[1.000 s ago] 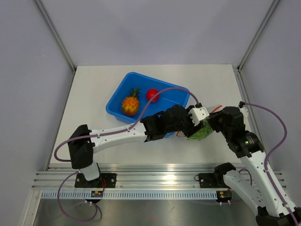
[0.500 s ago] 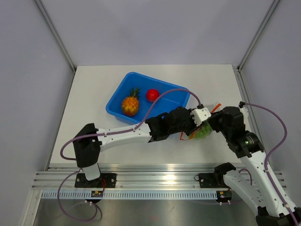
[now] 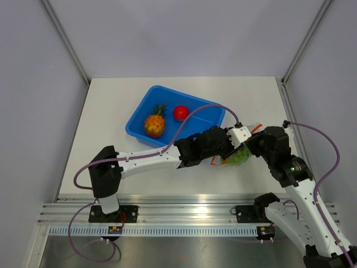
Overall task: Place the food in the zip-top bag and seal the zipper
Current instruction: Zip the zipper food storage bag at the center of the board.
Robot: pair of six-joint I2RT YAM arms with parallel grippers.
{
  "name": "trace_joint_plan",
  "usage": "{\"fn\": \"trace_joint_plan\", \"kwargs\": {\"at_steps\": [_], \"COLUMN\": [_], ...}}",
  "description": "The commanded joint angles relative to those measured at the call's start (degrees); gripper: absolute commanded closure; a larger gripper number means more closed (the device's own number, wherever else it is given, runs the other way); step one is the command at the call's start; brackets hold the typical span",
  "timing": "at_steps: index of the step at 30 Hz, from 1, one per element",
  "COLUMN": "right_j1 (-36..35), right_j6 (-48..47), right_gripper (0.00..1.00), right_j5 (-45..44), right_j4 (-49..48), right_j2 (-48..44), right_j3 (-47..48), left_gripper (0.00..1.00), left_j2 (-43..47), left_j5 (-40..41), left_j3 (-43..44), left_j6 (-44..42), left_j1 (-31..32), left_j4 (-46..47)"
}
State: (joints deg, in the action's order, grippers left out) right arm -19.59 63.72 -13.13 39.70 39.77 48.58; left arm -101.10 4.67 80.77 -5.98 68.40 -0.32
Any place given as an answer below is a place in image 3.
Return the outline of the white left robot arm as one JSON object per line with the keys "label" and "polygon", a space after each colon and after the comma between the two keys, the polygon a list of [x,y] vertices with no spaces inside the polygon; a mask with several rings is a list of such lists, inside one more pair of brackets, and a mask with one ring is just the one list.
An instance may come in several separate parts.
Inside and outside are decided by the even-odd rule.
{"label": "white left robot arm", "polygon": [[117,191],[121,179],[161,168],[189,168],[213,156],[227,158],[250,136],[246,127],[214,126],[165,148],[126,154],[121,159],[113,146],[103,148],[89,166],[93,195],[100,208],[96,216],[101,215],[108,222],[115,222],[120,217]]}

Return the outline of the green toy grapes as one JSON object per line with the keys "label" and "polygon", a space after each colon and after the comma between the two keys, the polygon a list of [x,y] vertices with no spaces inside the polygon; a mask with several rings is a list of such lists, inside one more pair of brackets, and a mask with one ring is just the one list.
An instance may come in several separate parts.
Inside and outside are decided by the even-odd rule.
{"label": "green toy grapes", "polygon": [[246,162],[251,157],[251,152],[248,148],[242,147],[234,154],[230,155],[227,159],[220,159],[221,164],[225,166],[238,166]]}

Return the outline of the clear zip bag orange zipper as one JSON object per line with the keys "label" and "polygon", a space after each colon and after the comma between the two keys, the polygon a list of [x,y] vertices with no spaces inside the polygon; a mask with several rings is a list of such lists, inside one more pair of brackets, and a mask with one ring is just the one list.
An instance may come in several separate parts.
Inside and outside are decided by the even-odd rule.
{"label": "clear zip bag orange zipper", "polygon": [[246,162],[252,153],[246,147],[242,145],[235,153],[230,155],[227,159],[223,159],[220,156],[213,156],[210,165],[212,166],[238,166]]}

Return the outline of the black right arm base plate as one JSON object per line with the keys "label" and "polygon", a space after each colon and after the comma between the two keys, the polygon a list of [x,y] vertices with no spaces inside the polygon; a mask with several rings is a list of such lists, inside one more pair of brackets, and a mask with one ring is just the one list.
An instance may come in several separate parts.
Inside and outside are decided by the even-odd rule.
{"label": "black right arm base plate", "polygon": [[236,205],[231,207],[230,213],[237,219],[237,223],[269,223],[261,214],[255,212],[253,205]]}

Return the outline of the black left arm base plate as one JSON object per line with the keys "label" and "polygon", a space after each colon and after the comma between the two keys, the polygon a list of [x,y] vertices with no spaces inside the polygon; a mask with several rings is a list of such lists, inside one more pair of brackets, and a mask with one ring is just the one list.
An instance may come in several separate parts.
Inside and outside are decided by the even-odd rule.
{"label": "black left arm base plate", "polygon": [[90,223],[136,223],[138,209],[136,205],[121,205],[118,211],[105,214],[101,206],[93,205],[90,208],[88,221]]}

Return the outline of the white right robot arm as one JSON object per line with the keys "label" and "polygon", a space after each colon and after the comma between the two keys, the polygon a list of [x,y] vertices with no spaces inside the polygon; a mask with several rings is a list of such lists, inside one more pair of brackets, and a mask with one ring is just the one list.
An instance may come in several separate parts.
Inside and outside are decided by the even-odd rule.
{"label": "white right robot arm", "polygon": [[259,221],[276,224],[303,253],[306,267],[354,267],[356,247],[341,233],[320,197],[317,182],[305,161],[291,153],[289,135],[283,127],[267,127],[256,133],[240,130],[244,144],[262,157],[269,171],[302,212],[305,223],[288,215],[273,193],[254,200],[253,214]]}

